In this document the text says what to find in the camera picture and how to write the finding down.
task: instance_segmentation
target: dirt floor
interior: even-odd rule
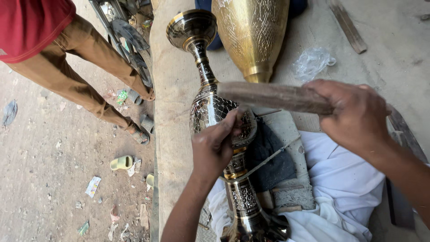
[[[74,2],[77,13],[106,37],[89,2]],[[68,55],[67,61],[103,96],[126,88],[77,56]],[[0,242],[109,241],[113,205],[120,216],[113,241],[120,241],[127,223],[131,241],[147,241],[149,231],[136,217],[141,204],[147,205],[151,217],[152,189],[147,192],[142,178],[154,171],[154,137],[147,146],[139,145],[128,132],[114,130],[112,124],[10,70],[0,62],[0,108],[14,99],[18,104],[15,120],[0,130]],[[106,100],[118,108],[115,98]],[[66,106],[61,111],[62,102]],[[141,114],[153,118],[152,102],[136,106],[128,99],[125,105],[129,109],[122,114],[137,123]],[[142,159],[140,174],[129,177],[125,170],[110,170],[110,161],[123,155]],[[85,190],[93,176],[101,182],[92,199]],[[76,208],[77,202],[82,209]],[[86,221],[89,229],[80,236],[77,230]]]

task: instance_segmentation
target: slipper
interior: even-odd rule
[[[143,100],[140,98],[139,93],[134,91],[131,88],[127,88],[127,95],[129,96],[130,100],[134,102],[136,105],[141,105]]]
[[[136,124],[133,125],[136,128],[136,132],[132,133],[131,136],[142,145],[149,143],[149,136],[145,134]]]
[[[133,165],[133,157],[126,155],[119,157],[111,161],[111,170],[116,171],[118,169],[130,169]]]
[[[142,114],[140,116],[140,125],[150,134],[154,135],[154,121],[152,121],[147,115]]]
[[[154,189],[154,173],[149,173],[146,176],[146,191],[149,191],[149,189]]]

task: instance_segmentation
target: person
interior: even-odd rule
[[[66,53],[119,78],[142,99],[154,100],[138,72],[81,16],[71,0],[0,0],[0,60],[17,73],[117,124],[141,144],[149,137],[124,117],[67,63]]]
[[[333,115],[320,117],[325,134],[302,132],[317,208],[281,214],[291,226],[288,241],[370,241],[371,234],[363,228],[373,208],[381,202],[384,174],[428,227],[430,193],[424,191],[430,183],[430,168],[389,136],[386,116],[390,111],[385,100],[367,85],[315,80],[305,87],[325,97],[334,111]],[[213,190],[232,158],[230,137],[240,133],[242,115],[243,111],[234,109],[217,125],[193,136],[193,172],[170,213],[161,242],[195,240],[200,208],[206,197],[211,202],[209,209],[214,207],[212,202],[217,195],[213,195]],[[316,142],[310,146],[309,140]],[[339,187],[354,187],[354,191]],[[211,212],[214,227],[220,220],[215,221],[214,211]]]

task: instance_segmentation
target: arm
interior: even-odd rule
[[[232,135],[241,132],[244,111],[234,109],[219,124],[192,138],[194,169],[178,202],[172,209],[161,242],[195,241],[200,209],[218,176],[233,157]]]
[[[430,227],[430,168],[389,136],[385,100],[367,85],[315,80],[305,87],[335,108],[333,115],[320,116],[321,129],[389,177]]]

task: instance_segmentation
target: hand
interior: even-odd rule
[[[245,111],[241,108],[228,112],[225,119],[207,127],[192,138],[193,175],[199,181],[215,182],[233,157],[232,136],[240,134],[240,120]]]
[[[391,140],[385,100],[368,85],[314,80],[304,87],[315,90],[334,107],[333,115],[320,116],[321,129],[336,143],[366,159]]]

